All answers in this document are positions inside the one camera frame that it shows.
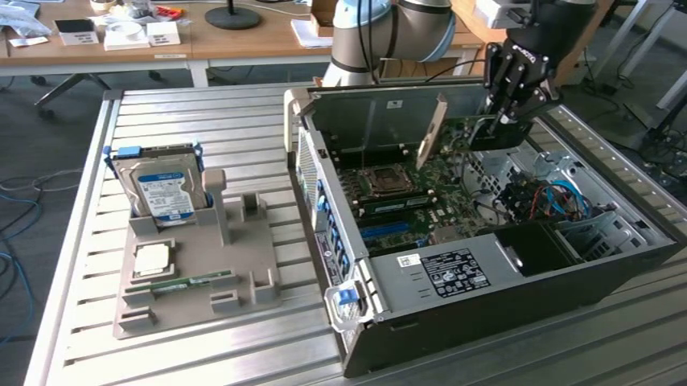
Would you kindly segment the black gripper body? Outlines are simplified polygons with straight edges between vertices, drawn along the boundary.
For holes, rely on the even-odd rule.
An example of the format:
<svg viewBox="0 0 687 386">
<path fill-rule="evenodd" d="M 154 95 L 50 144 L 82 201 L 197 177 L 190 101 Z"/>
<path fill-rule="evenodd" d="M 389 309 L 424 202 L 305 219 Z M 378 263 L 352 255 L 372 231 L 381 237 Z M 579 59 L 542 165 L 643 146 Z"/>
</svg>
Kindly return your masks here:
<svg viewBox="0 0 687 386">
<path fill-rule="evenodd" d="M 506 29 L 505 47 L 541 76 L 552 76 L 596 12 L 595 1 L 529 1 L 506 16 L 517 27 Z"/>
</svg>

